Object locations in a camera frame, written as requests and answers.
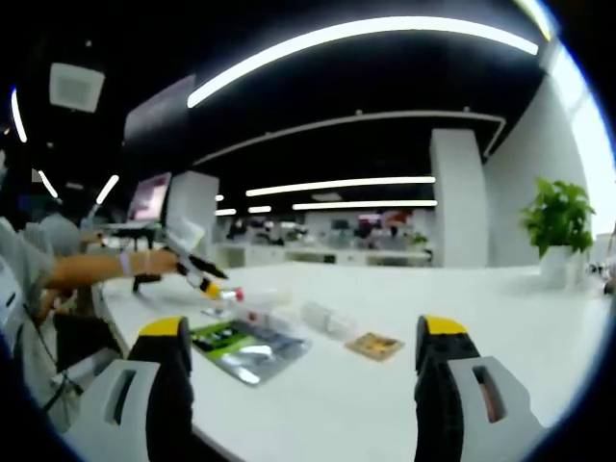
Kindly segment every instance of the white tabletop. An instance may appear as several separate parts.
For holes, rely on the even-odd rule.
[[[527,387],[543,425],[557,421],[588,374],[608,317],[599,291],[547,292],[536,269],[409,269],[288,263],[231,269],[232,286],[280,288],[289,309],[316,301],[353,317],[362,331],[403,340],[384,363],[300,327],[312,349],[258,388],[250,388],[193,350],[193,427],[244,461],[413,460],[417,318],[464,324],[479,352],[495,356]],[[179,276],[144,285],[105,283],[109,313],[130,346],[151,321],[186,315],[212,322],[207,305]]]

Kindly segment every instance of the computer monitor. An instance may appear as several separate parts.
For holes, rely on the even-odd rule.
[[[348,224],[348,220],[346,219],[333,219],[331,222],[331,229],[336,231],[344,231],[346,229],[350,229],[350,224]]]
[[[158,221],[161,218],[171,173],[139,182],[128,208],[129,221]]]

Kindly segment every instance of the potted plant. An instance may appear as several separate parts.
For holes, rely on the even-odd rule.
[[[537,178],[539,193],[522,209],[522,226],[539,250],[540,271],[550,285],[564,285],[567,264],[593,243],[588,218],[595,211],[584,188],[562,181]]]
[[[427,244],[427,237],[422,233],[417,232],[413,235],[411,239],[411,246],[418,248],[419,250],[425,250],[425,245]]]

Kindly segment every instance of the ceiling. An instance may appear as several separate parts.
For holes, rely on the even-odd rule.
[[[322,120],[391,111],[481,113],[506,120],[500,140],[526,108],[543,78],[539,57],[483,38],[403,32],[346,38],[264,66],[188,111],[182,140],[161,152],[153,137],[139,152],[122,146],[126,115],[142,101],[190,75],[201,84],[233,64],[285,39],[357,19],[432,15],[503,29],[540,45],[539,30],[513,0],[339,0],[270,3],[258,11],[235,4],[183,6],[172,11],[100,12],[101,26],[75,27],[60,13],[24,22],[10,43],[0,76],[6,104],[0,124],[11,126],[9,96],[19,88],[28,134],[21,145],[33,167],[43,168],[67,205],[88,209],[113,173],[120,181],[108,201],[125,207],[135,182],[161,171],[182,171],[238,142]],[[95,114],[48,102],[53,62],[100,70],[106,80]],[[225,206],[264,205],[250,188],[431,172],[430,132],[475,130],[481,151],[495,135],[491,121],[412,117],[356,121],[252,144],[194,167],[220,178]],[[158,137],[177,137],[177,133]],[[85,186],[65,190],[67,182]],[[339,192],[344,200],[430,198],[431,188],[370,187]],[[285,212],[311,194],[267,196]]]

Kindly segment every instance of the transparent plastic container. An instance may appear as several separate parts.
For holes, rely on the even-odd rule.
[[[348,342],[356,337],[356,323],[352,318],[314,301],[304,303],[301,307],[301,319],[309,327],[341,342]]]
[[[239,320],[289,332],[292,330],[292,317],[279,307],[289,304],[290,300],[288,293],[277,289],[227,289],[220,292],[218,306]]]

